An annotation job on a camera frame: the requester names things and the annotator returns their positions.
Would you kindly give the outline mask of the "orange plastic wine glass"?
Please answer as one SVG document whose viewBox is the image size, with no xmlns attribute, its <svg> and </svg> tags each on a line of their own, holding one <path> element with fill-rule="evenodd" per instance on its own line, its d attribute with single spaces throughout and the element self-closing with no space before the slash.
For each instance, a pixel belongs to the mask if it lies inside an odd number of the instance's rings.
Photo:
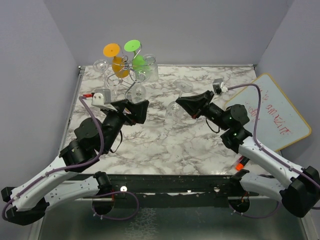
<svg viewBox="0 0 320 240">
<path fill-rule="evenodd" d="M 111 68 L 116 77 L 122 79 L 129 75 L 129 71 L 125 69 L 124 60 L 118 56 L 121 52 L 121 47 L 117 43 L 109 43 L 103 48 L 105 57 L 112 58 Z"/>
</svg>

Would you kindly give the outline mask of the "green plastic wine glass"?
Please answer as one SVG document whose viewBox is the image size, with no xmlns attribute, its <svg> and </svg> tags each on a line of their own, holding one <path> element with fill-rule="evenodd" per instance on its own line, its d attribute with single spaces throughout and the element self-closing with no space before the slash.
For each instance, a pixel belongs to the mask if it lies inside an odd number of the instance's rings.
<svg viewBox="0 0 320 240">
<path fill-rule="evenodd" d="M 139 74 L 148 74 L 149 66 L 140 54 L 141 49 L 141 42 L 137 39 L 129 40 L 124 44 L 124 50 L 128 53 L 133 53 L 132 59 L 129 59 L 127 55 L 122 58 L 129 73 L 136 71 Z"/>
</svg>

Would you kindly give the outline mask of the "clear wine glass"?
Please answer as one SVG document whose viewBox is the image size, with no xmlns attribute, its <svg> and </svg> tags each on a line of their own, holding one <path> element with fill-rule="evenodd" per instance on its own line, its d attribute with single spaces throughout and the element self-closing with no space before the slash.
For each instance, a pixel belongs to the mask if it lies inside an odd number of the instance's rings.
<svg viewBox="0 0 320 240">
<path fill-rule="evenodd" d="M 147 91 L 143 86 L 143 82 L 148 79 L 147 72 L 142 69 L 138 69 L 134 72 L 135 84 L 131 89 L 131 99 L 133 103 L 142 102 L 146 99 Z"/>
<path fill-rule="evenodd" d="M 103 75 L 103 87 L 104 89 L 110 90 L 111 100 L 115 101 L 118 97 L 118 90 L 116 83 L 113 82 L 111 79 L 108 80 L 108 68 L 109 63 L 105 59 L 99 59 L 94 62 L 93 68 L 96 72 L 102 73 Z"/>
</svg>

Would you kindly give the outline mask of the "clear wine glass front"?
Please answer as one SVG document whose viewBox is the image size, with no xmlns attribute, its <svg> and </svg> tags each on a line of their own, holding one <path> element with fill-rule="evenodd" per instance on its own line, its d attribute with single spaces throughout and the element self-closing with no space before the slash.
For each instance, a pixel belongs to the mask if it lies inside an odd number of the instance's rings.
<svg viewBox="0 0 320 240">
<path fill-rule="evenodd" d="M 131 89 L 131 99 L 133 103 L 142 102 L 146 99 L 147 91 L 143 86 L 143 82 L 148 79 L 147 72 L 142 69 L 138 69 L 134 72 L 135 84 Z"/>
</svg>

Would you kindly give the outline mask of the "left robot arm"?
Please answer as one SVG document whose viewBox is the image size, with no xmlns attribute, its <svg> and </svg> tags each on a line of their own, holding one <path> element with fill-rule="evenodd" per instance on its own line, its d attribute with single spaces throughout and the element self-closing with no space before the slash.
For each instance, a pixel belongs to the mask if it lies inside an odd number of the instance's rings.
<svg viewBox="0 0 320 240">
<path fill-rule="evenodd" d="M 97 172 L 92 177 L 63 186 L 62 183 L 82 173 L 96 164 L 102 155 L 112 150 L 124 125 L 134 126 L 146 121 L 148 100 L 132 103 L 127 99 L 112 102 L 100 110 L 105 119 L 99 121 L 85 97 L 79 97 L 90 117 L 85 119 L 74 133 L 76 138 L 62 149 L 57 157 L 40 173 L 18 187 L 5 187 L 1 190 L 6 203 L 2 219 L 26 226 L 43 218 L 54 207 L 84 197 L 106 197 L 112 195 L 113 186 L 105 172 Z"/>
</svg>

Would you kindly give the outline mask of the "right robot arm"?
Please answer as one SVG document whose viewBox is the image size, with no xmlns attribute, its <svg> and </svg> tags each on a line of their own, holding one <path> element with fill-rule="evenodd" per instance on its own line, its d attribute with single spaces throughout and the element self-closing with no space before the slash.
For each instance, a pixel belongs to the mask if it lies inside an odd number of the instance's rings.
<svg viewBox="0 0 320 240">
<path fill-rule="evenodd" d="M 262 145 L 245 129 L 249 122 L 244 105 L 235 104 L 222 110 L 212 102 L 214 92 L 179 97 L 180 105 L 193 119 L 201 116 L 216 124 L 224 133 L 220 136 L 226 148 L 253 161 L 272 178 L 241 170 L 233 177 L 229 189 L 240 196 L 253 192 L 281 202 L 292 215 L 303 218 L 320 200 L 320 174 L 312 166 L 304 168 Z"/>
</svg>

